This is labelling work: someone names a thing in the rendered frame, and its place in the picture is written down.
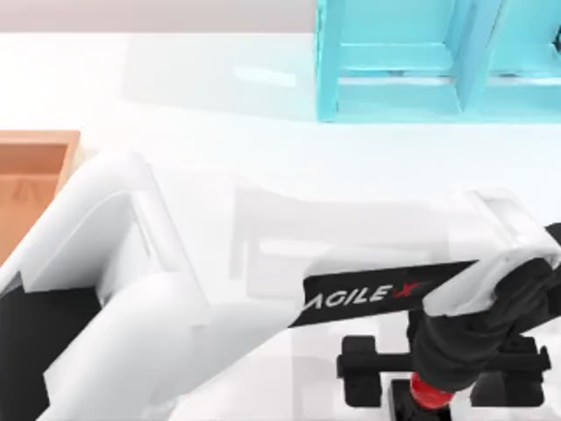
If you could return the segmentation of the red and black bottle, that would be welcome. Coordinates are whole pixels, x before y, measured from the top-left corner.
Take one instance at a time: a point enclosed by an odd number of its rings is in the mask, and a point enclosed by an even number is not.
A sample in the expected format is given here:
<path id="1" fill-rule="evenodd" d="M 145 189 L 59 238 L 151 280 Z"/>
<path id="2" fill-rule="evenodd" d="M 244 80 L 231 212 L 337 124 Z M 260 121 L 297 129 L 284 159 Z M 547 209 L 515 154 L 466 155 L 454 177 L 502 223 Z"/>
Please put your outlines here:
<path id="1" fill-rule="evenodd" d="M 430 386 L 417 373 L 394 379 L 388 392 L 391 421 L 452 421 L 453 397 L 454 393 Z"/>

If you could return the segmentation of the light blue rack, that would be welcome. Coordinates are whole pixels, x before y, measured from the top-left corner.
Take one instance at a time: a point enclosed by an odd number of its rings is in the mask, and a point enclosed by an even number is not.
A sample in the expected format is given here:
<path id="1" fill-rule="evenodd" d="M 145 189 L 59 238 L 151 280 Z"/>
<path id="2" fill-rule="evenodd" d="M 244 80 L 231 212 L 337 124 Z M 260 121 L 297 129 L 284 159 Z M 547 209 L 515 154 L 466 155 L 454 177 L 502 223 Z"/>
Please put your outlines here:
<path id="1" fill-rule="evenodd" d="M 561 124 L 561 0 L 316 0 L 316 117 Z"/>

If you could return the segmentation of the shallow salmon-coloured box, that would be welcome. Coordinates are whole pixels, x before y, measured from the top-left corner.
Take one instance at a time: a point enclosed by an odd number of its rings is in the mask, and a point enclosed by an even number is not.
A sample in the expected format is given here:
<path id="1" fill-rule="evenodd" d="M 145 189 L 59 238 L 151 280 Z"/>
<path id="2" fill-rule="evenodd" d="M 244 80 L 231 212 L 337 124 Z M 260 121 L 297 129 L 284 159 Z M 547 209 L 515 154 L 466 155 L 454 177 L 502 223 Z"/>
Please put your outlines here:
<path id="1" fill-rule="evenodd" d="M 0 129 L 0 265 L 75 168 L 77 130 Z"/>

